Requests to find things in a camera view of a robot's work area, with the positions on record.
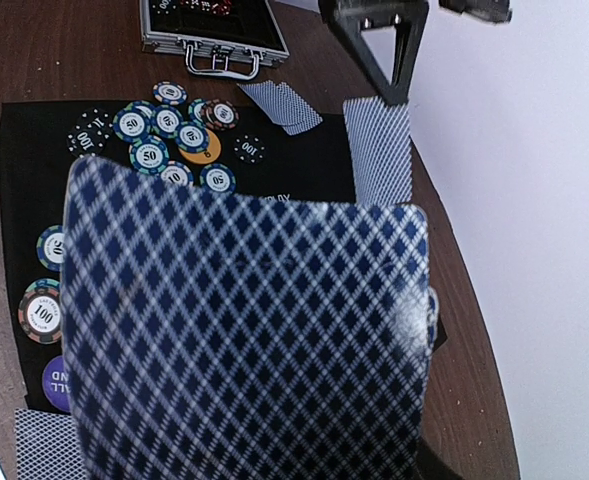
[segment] blue poker chip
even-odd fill
[[[61,284],[58,280],[54,280],[53,278],[39,278],[38,280],[34,280],[32,283],[30,283],[30,286],[25,289],[25,292],[31,292],[37,288],[50,287],[56,289],[57,291],[61,290]]]
[[[154,85],[154,98],[166,105],[181,105],[187,102],[187,92],[178,83],[159,82]]]
[[[130,162],[136,170],[147,175],[161,173],[170,161],[167,145],[158,137],[149,136],[132,145]]]
[[[152,114],[152,130],[163,138],[174,138],[182,122],[183,115],[171,105],[159,105]]]
[[[230,193],[236,190],[236,177],[221,163],[211,163],[201,170],[201,186],[217,193]]]
[[[133,110],[137,109],[140,112],[143,112],[147,118],[152,118],[154,114],[154,104],[152,102],[148,102],[147,100],[136,100],[135,102],[130,103],[126,110]]]
[[[116,136],[124,142],[135,143],[147,138],[151,123],[140,109],[128,106],[114,115],[112,128]]]
[[[45,229],[36,242],[36,255],[45,268],[60,272],[63,264],[63,227],[52,225]]]
[[[202,98],[197,98],[196,100],[192,101],[192,103],[190,103],[190,106],[187,108],[187,114],[189,115],[191,121],[205,125],[205,120],[201,118],[201,112],[203,111],[203,106],[205,103],[205,100]]]
[[[169,161],[167,168],[161,173],[161,178],[176,185],[194,185],[194,174],[189,167],[174,160]]]
[[[205,127],[198,122],[182,122],[176,129],[176,144],[187,153],[201,153],[210,145]]]

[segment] purple poker chip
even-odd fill
[[[45,397],[59,410],[70,413],[70,400],[67,397],[67,373],[63,368],[63,357],[59,355],[50,360],[43,370],[43,392]]]

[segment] case latch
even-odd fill
[[[211,68],[196,68],[194,66],[194,53],[198,49],[196,42],[188,42],[183,40],[183,48],[185,49],[185,67],[187,71],[200,76],[206,77],[224,77],[241,82],[249,82],[254,80],[258,75],[262,54],[248,50],[246,53],[252,57],[252,71],[250,73],[240,73],[230,70],[230,54],[231,48],[214,47],[212,49],[212,66]]]

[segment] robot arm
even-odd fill
[[[490,23],[512,19],[509,0],[439,0],[441,7],[467,13]],[[427,0],[319,0],[323,21],[368,76],[389,105],[407,103],[407,95],[423,36],[429,4]],[[394,27],[396,46],[391,82],[381,71],[366,45],[363,30]]]

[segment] orange poker chip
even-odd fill
[[[218,139],[216,134],[209,129],[207,130],[207,136],[210,138],[210,144],[207,150],[201,153],[188,153],[185,150],[178,149],[185,160],[196,165],[207,165],[215,162],[221,154],[221,141]]]

